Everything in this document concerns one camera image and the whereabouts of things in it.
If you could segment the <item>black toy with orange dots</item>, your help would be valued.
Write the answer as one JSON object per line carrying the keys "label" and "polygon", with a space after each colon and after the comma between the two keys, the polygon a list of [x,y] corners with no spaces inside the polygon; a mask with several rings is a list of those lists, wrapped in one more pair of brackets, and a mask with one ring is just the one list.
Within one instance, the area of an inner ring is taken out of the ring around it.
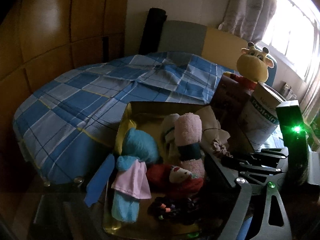
{"label": "black toy with orange dots", "polygon": [[198,219],[195,202],[190,198],[156,197],[147,214],[164,224],[191,225]]}

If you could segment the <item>grey yellow blue headboard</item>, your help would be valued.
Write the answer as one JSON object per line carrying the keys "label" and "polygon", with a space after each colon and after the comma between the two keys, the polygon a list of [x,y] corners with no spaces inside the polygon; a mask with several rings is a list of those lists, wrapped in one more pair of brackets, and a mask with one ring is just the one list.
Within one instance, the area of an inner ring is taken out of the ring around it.
{"label": "grey yellow blue headboard", "polygon": [[242,55],[241,50],[247,47],[246,40],[213,27],[184,21],[165,21],[157,51],[195,54],[238,75],[236,62]]}

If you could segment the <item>blue plaid bed sheet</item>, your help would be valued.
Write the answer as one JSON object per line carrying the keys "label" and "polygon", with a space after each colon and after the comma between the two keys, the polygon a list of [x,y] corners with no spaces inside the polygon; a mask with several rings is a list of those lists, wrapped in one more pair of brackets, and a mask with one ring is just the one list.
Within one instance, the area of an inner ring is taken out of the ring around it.
{"label": "blue plaid bed sheet", "polygon": [[225,66],[184,52],[133,55],[70,70],[16,110],[23,156],[53,184],[93,173],[111,153],[131,101],[210,103]]}

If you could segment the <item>brown hair scrunchie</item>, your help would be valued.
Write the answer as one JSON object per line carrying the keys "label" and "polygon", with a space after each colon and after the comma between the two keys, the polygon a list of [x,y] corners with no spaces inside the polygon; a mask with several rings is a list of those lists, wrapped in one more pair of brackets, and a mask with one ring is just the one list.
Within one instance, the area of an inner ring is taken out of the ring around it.
{"label": "brown hair scrunchie", "polygon": [[212,149],[213,154],[217,157],[229,157],[232,158],[233,156],[230,154],[230,152],[227,150],[226,146],[220,142],[219,140],[214,139],[212,141]]}

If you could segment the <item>red plush toy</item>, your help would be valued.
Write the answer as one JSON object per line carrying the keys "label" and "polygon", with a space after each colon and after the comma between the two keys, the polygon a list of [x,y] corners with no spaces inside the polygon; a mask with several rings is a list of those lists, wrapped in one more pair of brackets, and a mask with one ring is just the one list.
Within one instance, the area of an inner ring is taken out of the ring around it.
{"label": "red plush toy", "polygon": [[157,191],[196,194],[203,186],[203,178],[179,166],[154,164],[146,172],[149,185]]}

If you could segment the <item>open cardboard box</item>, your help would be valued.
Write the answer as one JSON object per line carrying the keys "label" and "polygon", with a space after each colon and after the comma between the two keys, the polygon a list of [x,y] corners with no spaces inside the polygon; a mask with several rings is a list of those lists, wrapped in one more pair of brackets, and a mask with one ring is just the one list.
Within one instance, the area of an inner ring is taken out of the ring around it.
{"label": "open cardboard box", "polygon": [[[138,130],[151,135],[157,142],[160,159],[158,163],[163,163],[165,150],[161,141],[161,122],[172,113],[184,114],[196,112],[201,109],[201,105],[187,103],[169,102],[131,102],[124,111],[116,136],[116,152],[120,152],[125,132],[133,125]],[[174,192],[163,192],[154,190],[150,185],[151,199],[141,200],[139,204],[139,214],[134,223],[125,223],[112,217],[111,209],[114,198],[114,189],[107,187],[105,210],[103,216],[103,230],[111,239],[207,239],[203,230],[203,197],[204,185],[196,194],[180,194]],[[155,221],[147,214],[148,207],[156,197],[190,198],[195,202],[198,211],[198,219],[194,224],[164,224]]]}

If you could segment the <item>brown wooden wardrobe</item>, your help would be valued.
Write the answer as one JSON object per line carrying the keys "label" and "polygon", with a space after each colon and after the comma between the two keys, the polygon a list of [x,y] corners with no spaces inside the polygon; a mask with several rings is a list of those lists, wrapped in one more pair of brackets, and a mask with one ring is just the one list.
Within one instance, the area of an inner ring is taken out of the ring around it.
{"label": "brown wooden wardrobe", "polygon": [[60,74],[124,54],[127,0],[18,0],[1,23],[1,135]]}

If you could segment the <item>white protein powder tub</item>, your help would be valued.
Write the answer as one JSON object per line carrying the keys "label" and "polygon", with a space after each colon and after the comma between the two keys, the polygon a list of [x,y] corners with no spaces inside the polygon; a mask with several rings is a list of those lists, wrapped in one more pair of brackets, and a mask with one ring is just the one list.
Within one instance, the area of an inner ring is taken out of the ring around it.
{"label": "white protein powder tub", "polygon": [[254,150],[268,139],[279,125],[276,107],[285,99],[265,83],[257,83],[241,113],[241,127]]}

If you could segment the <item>pinkish window curtain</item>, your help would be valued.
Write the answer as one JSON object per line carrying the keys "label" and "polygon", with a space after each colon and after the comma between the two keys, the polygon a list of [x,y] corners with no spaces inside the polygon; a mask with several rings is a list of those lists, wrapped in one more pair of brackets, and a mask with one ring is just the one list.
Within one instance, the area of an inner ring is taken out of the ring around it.
{"label": "pinkish window curtain", "polygon": [[270,50],[277,61],[273,88],[285,84],[304,119],[319,113],[319,11],[311,0],[230,0],[219,28]]}

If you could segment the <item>blue plush doll pink skirt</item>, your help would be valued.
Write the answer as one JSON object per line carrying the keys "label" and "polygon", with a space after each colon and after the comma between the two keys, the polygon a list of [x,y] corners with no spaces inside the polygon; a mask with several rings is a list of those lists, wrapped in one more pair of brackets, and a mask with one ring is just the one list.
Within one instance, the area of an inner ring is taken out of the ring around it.
{"label": "blue plush doll pink skirt", "polygon": [[134,223],[141,200],[151,199],[146,177],[147,165],[159,158],[157,142],[148,133],[131,128],[125,134],[122,153],[117,159],[117,176],[112,184],[115,190],[112,217],[125,223]]}

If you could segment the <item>yellow giraffe plush toy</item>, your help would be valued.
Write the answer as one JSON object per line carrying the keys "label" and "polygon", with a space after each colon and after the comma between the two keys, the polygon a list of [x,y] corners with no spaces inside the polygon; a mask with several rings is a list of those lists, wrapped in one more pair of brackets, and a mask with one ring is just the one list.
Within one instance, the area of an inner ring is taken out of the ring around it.
{"label": "yellow giraffe plush toy", "polygon": [[241,52],[236,63],[240,75],[231,72],[224,72],[223,75],[239,83],[242,88],[253,91],[258,82],[268,80],[268,69],[274,68],[274,62],[267,57],[267,47],[258,50],[253,42],[248,42],[247,48],[242,48]]}

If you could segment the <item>black rolled mat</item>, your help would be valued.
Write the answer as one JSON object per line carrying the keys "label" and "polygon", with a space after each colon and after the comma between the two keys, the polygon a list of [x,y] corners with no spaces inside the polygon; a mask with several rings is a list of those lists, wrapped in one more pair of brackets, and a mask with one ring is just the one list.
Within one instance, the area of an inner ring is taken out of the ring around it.
{"label": "black rolled mat", "polygon": [[158,50],[164,22],[167,20],[166,11],[160,8],[150,8],[140,41],[139,53],[142,55],[155,53]]}

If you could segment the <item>dark red box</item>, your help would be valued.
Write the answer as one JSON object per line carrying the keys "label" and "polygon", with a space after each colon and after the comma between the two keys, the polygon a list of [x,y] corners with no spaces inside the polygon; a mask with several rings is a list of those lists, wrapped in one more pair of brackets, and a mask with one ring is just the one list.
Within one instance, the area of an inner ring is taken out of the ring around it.
{"label": "dark red box", "polygon": [[253,90],[242,83],[227,75],[221,76],[209,104],[221,128],[231,137],[240,131],[241,113],[252,93]]}

